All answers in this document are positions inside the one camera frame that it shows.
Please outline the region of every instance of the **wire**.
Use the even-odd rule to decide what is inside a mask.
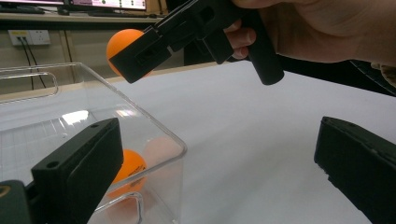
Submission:
[[[32,50],[30,49],[30,45],[27,42],[26,37],[23,37],[22,40],[26,43],[27,48],[29,49],[30,55],[32,55],[33,61],[35,62],[35,66],[38,66],[37,61],[35,60],[35,55],[33,54]],[[43,77],[41,75],[38,76],[40,78],[41,84],[43,84],[44,88],[47,88],[46,84],[44,83]]]
[[[21,42],[21,44],[23,46],[23,50],[25,51],[26,59],[27,59],[27,62],[29,63],[29,67],[30,67],[30,66],[32,66],[32,64],[30,63],[30,59],[29,59],[29,55],[27,54],[26,47],[25,47],[22,39],[19,36],[17,38]],[[30,77],[30,84],[32,86],[32,90],[34,90],[35,89],[35,85],[33,84],[33,77]]]

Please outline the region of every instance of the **white table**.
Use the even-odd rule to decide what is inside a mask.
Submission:
[[[251,63],[116,84],[183,139],[182,224],[369,223],[314,163],[320,120],[396,142],[396,98],[287,73],[263,86]]]

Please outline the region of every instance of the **clear plastic container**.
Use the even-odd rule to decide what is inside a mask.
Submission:
[[[76,83],[58,86],[65,75]],[[123,148],[139,153],[147,169],[111,185],[90,223],[178,223],[187,150],[178,137],[84,64],[0,70],[0,82],[18,78],[41,78],[46,88],[0,95],[0,181],[30,183],[30,169],[51,151],[97,121],[118,118]]]

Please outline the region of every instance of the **wall outlet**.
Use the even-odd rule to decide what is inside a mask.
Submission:
[[[30,37],[32,37],[33,45],[50,44],[50,34],[48,30],[31,30],[29,34]]]
[[[28,45],[49,45],[50,34],[47,30],[8,30],[12,45],[20,46],[20,39],[25,38]]]
[[[29,45],[33,45],[32,38],[30,37],[30,33],[27,30],[9,30],[9,37],[11,38],[12,45],[20,46],[22,45],[22,38],[25,38]]]

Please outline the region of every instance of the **ping pong ball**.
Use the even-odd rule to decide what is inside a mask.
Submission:
[[[143,35],[142,31],[135,29],[127,29],[122,30],[114,34],[107,43],[106,48],[106,57],[107,62],[110,65],[110,68],[119,76],[122,77],[122,74],[117,70],[117,68],[111,63],[109,60],[120,51],[125,49],[130,44],[134,43],[136,39]]]
[[[113,180],[113,184],[127,178],[130,175],[134,175],[139,173],[140,171],[144,171],[147,167],[146,162],[137,152],[131,149],[124,149],[122,151],[122,154],[123,163],[119,172]]]
[[[124,160],[119,172],[113,180],[113,184],[127,178],[130,175],[134,175],[141,171],[144,171],[147,168],[146,162],[137,152],[131,149],[124,149],[122,151],[122,154]],[[122,194],[127,192],[137,192],[143,188],[145,182],[145,177],[137,179],[132,183],[128,183],[118,189],[115,189],[114,191],[111,191],[110,193],[108,193],[108,197],[118,198]]]

